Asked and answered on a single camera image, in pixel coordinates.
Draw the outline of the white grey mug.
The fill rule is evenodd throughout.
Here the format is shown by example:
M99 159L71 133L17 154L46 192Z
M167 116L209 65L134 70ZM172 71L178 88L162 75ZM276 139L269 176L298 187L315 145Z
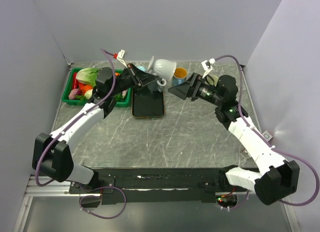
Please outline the white grey mug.
M158 77L157 85L164 87L169 82L177 68L177 63L167 59L155 59L151 57L146 72Z

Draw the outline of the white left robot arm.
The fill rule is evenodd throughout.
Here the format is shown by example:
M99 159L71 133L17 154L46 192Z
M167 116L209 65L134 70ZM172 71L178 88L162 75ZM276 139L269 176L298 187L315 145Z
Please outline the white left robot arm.
M80 112L59 129L36 137L32 158L36 184L42 187L39 176L45 175L52 182L75 182L87 193L95 192L98 172L75 163L72 150L86 132L111 113L117 103L115 95L129 88L142 89L159 79L152 70L142 71L132 63L120 75L113 66L99 69L92 95Z

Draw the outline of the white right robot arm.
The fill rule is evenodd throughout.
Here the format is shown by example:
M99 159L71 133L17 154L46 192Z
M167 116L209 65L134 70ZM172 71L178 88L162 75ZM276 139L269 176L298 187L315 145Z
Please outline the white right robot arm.
M200 74L193 73L184 83L170 87L168 92L185 100L203 99L213 105L218 121L234 135L254 160L258 171L228 166L221 170L218 185L223 191L233 187L253 191L265 205L271 205L296 192L300 167L274 152L256 134L248 113L238 104L236 79L222 75L216 85L206 84Z

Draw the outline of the dark grey faceted mug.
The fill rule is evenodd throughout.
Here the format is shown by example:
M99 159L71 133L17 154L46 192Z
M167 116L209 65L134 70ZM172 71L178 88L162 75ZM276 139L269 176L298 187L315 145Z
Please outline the dark grey faceted mug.
M152 92L158 91L158 92L161 93L163 91L163 87L158 85L158 81L157 80L152 82L152 83L150 83L150 84L148 84L147 88Z

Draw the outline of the blue butterfly mug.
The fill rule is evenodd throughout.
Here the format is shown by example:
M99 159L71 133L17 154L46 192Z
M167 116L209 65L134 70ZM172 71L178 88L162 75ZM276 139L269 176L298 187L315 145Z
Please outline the blue butterfly mug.
M171 85L173 87L183 84L187 80L188 71L185 68L177 67L173 74Z

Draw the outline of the light green mug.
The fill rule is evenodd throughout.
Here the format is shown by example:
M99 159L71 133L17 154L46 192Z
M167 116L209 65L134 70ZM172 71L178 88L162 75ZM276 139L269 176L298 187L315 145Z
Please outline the light green mug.
M218 81L219 81L219 78L216 75L207 75L206 76L206 82L209 85L216 86Z

